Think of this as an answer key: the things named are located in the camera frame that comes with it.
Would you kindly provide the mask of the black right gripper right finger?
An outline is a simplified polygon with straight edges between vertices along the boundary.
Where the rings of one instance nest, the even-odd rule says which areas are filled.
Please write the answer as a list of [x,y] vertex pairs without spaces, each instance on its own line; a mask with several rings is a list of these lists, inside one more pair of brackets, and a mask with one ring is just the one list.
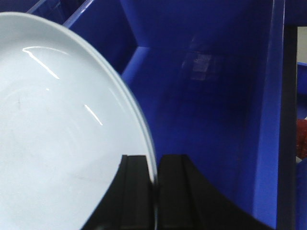
[[220,193],[187,155],[164,155],[158,182],[160,230],[270,229]]

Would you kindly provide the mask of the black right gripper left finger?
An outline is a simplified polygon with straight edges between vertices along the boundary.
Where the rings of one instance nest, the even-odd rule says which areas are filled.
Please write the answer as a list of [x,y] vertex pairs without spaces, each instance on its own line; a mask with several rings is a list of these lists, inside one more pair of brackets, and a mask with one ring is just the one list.
[[153,185],[144,155],[123,155],[107,192],[83,230],[153,230]]

